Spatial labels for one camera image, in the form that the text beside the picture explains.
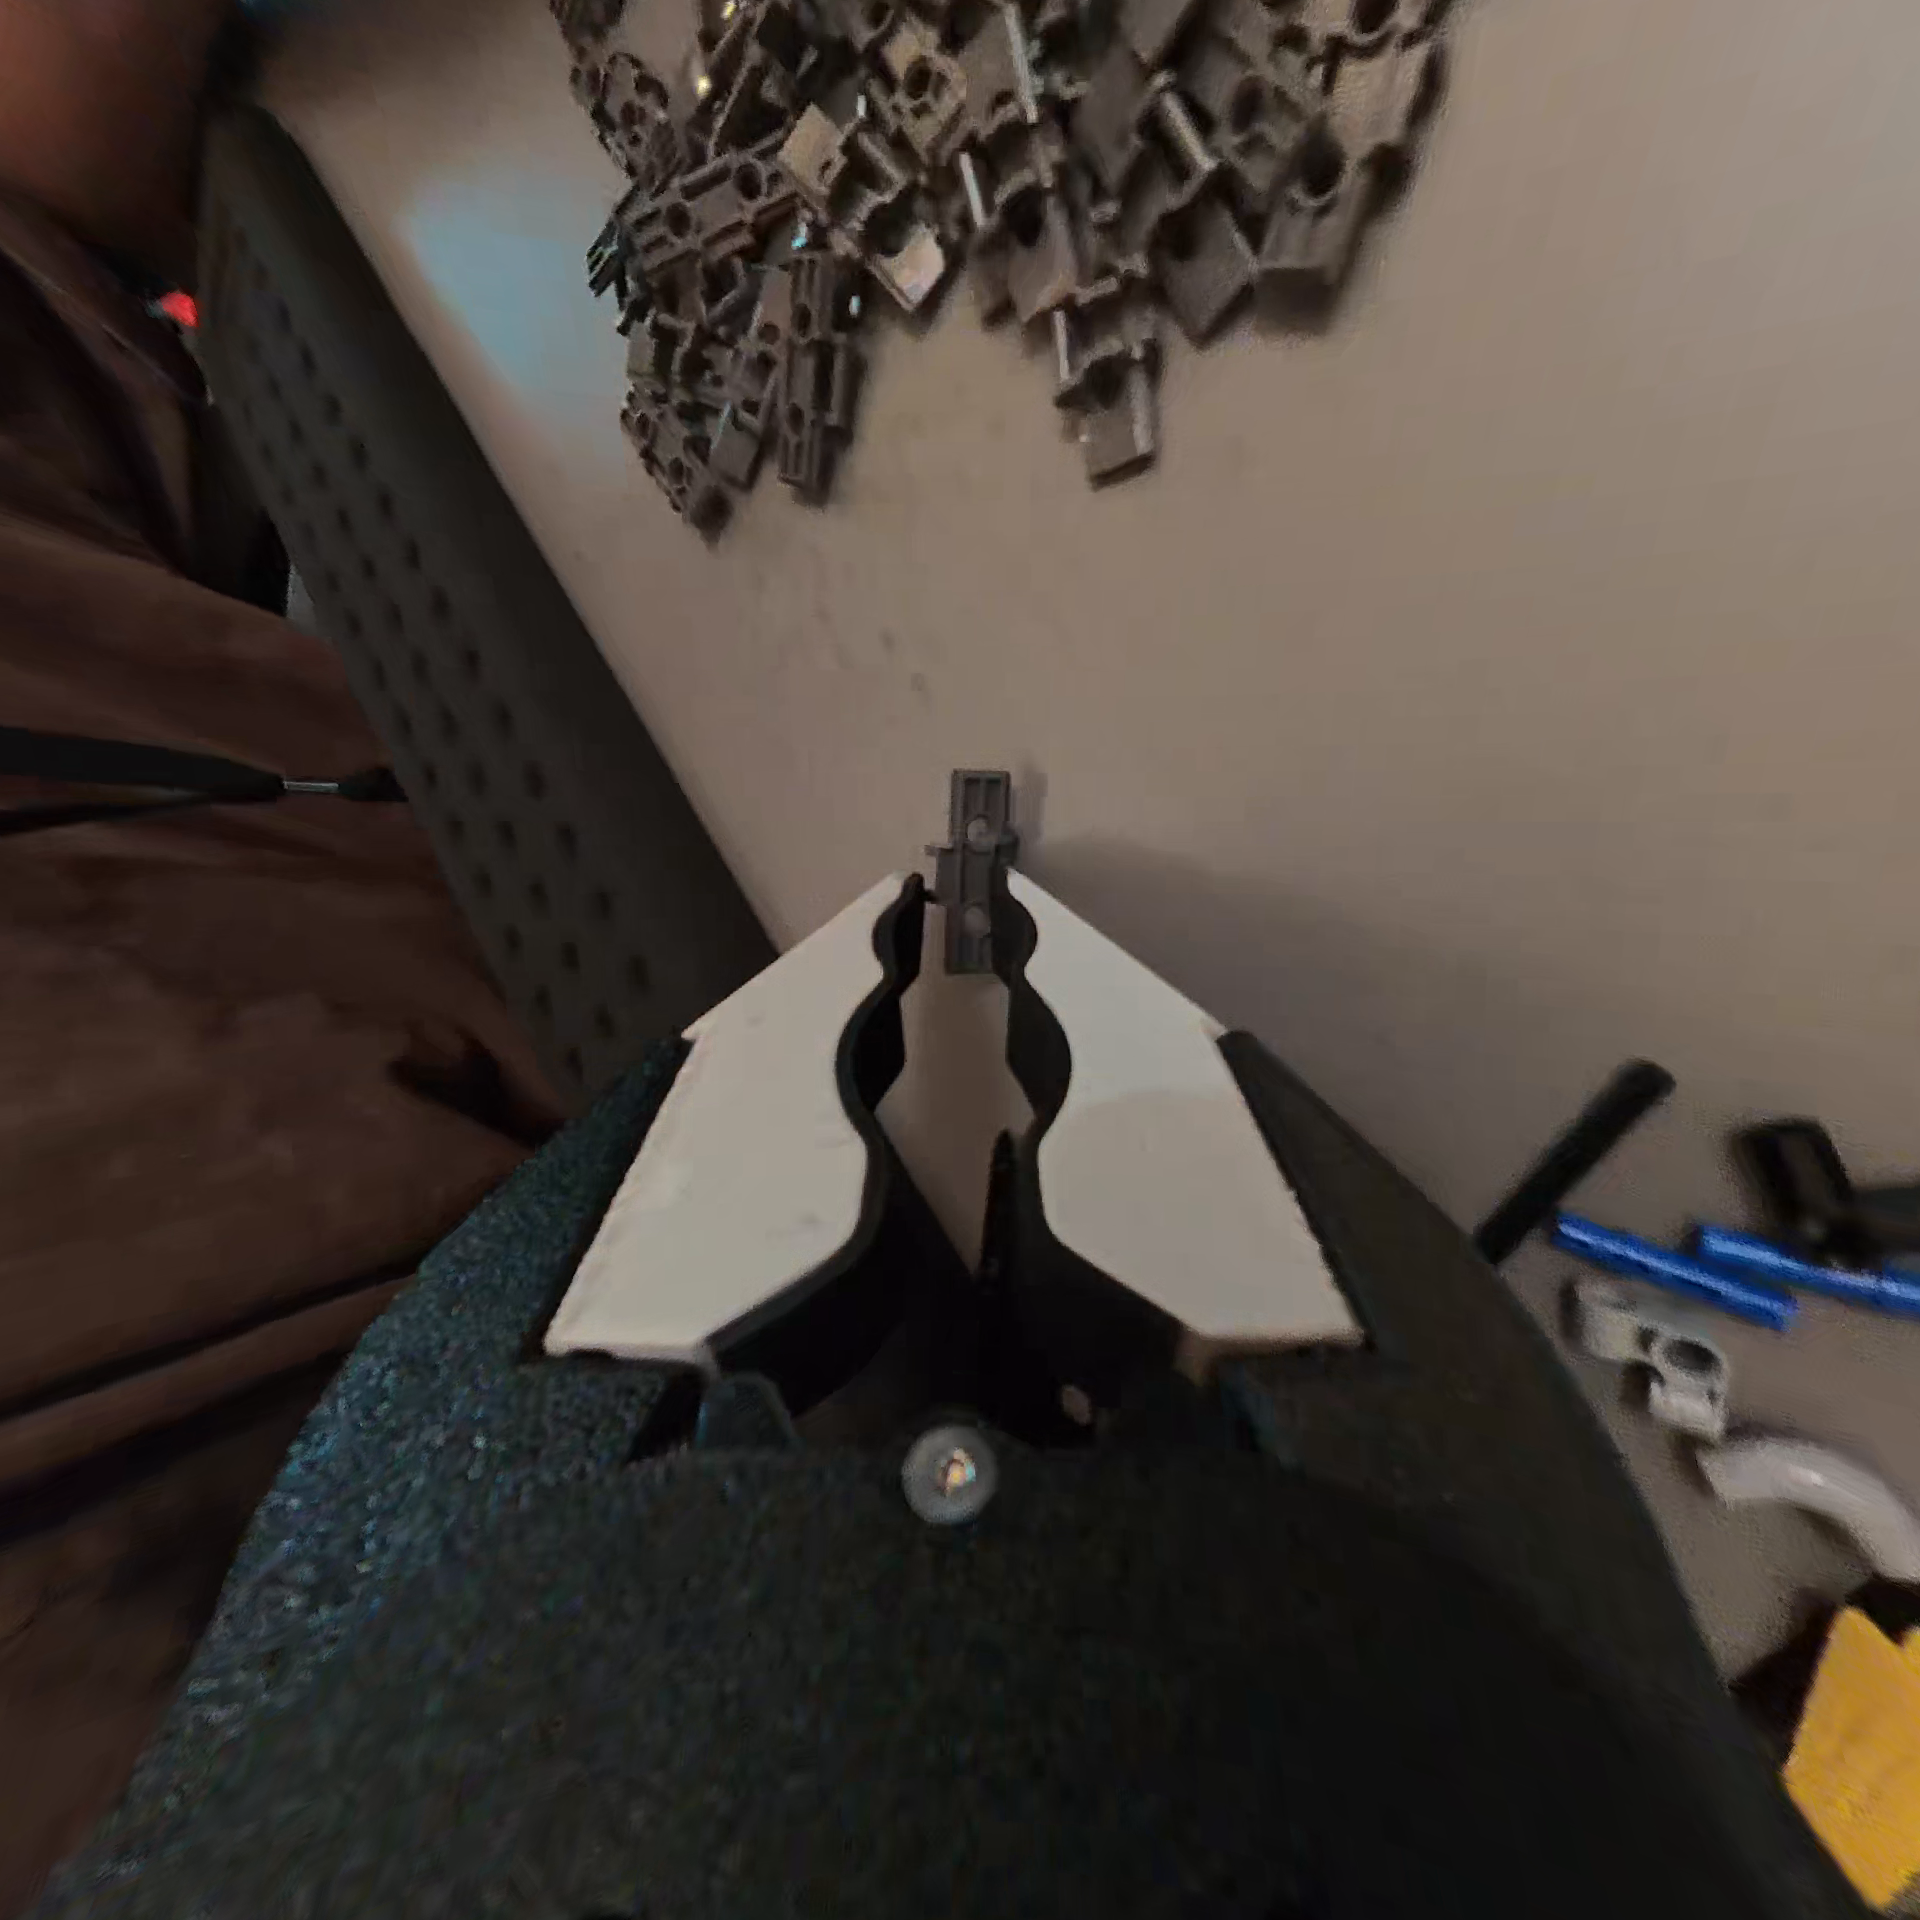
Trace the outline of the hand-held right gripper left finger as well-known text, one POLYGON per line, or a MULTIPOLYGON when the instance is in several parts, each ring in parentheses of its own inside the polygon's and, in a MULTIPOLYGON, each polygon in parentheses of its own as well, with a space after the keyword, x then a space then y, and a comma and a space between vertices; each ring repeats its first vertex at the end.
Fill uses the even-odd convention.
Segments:
POLYGON ((633 1163, 545 1330, 546 1355, 854 1368, 891 1181, 877 1107, 905 1066, 926 882, 882 875, 681 1032, 633 1163))

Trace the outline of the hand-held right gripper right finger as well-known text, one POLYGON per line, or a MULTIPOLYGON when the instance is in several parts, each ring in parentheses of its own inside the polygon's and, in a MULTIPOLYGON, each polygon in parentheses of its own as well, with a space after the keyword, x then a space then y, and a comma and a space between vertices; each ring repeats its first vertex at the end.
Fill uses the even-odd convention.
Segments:
POLYGON ((1194 1357, 1360 1349, 1228 1025, 1027 875, 994 933, 1024 1166, 1067 1279, 1112 1282, 1194 1357))

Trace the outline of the single grey track piece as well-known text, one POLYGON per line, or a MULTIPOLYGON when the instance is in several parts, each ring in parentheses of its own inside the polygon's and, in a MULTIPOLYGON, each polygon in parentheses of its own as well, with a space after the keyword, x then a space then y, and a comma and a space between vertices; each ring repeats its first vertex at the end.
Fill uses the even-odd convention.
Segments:
POLYGON ((956 767, 949 776, 947 838, 929 848, 931 898, 945 915, 945 971, 988 976, 997 967, 994 913, 1018 863, 1018 786, 1009 769, 956 767))

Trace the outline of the pile of grey track links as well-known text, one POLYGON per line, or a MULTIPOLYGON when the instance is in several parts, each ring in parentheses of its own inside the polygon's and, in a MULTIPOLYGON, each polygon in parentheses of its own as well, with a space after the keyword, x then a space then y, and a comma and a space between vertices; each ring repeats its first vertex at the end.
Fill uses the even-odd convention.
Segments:
POLYGON ((585 254, 626 342, 619 424, 693 530, 769 473, 818 505, 873 309, 962 280, 1052 359, 1093 487, 1161 454, 1163 331, 1332 315, 1444 85, 1451 5, 694 5, 684 77, 640 5, 549 5, 622 189, 585 254))

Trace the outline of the person's left forearm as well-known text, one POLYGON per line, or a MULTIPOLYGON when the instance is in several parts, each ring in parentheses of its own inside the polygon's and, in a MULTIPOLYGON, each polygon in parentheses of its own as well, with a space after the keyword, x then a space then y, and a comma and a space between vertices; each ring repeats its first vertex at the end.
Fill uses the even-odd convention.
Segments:
POLYGON ((4 2, 3 185, 114 243, 188 210, 228 2, 4 2))

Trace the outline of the grey desk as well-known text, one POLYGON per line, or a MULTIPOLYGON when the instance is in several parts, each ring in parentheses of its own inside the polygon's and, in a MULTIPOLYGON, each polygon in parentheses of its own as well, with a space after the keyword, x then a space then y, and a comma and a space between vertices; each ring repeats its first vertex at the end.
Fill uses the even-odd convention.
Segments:
POLYGON ((811 509, 618 430, 618 174, 546 5, 312 5, 313 163, 769 937, 1012 773, 1024 865, 1464 1226, 1628 1061, 1573 1211, 1916 1181, 1916 5, 1451 5, 1323 321, 1172 337, 1090 487, 1049 351, 881 320, 811 509))

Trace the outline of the heap of mixed coloured bricks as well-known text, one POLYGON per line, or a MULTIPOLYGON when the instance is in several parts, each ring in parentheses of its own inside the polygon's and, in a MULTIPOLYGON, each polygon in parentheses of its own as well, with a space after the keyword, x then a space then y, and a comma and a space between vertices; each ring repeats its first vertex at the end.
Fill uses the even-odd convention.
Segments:
POLYGON ((1810 1117, 1755 1120, 1732 1151, 1763 1232, 1713 1223, 1685 1243, 1602 1226, 1569 1200, 1674 1093, 1621 1062, 1475 1229, 1491 1264, 1547 1239, 1573 1257, 1569 1330, 1640 1379, 1646 1414, 1689 1441, 1724 1507, 1790 1507, 1835 1534, 1865 1581, 1821 1605, 1734 1680, 1813 1834, 1870 1911, 1916 1914, 1916 1496, 1810 1438, 1740 1426, 1717 1323, 1782 1335, 1803 1302, 1916 1327, 1916 1181, 1859 1185, 1810 1117))

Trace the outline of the black perforated foam pad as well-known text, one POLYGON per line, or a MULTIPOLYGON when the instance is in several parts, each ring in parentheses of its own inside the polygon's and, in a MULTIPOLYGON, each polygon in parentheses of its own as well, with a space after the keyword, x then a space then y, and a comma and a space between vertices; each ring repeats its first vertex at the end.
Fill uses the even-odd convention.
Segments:
POLYGON ((320 176, 202 163, 214 414, 545 1073, 573 1107, 776 957, 320 176))

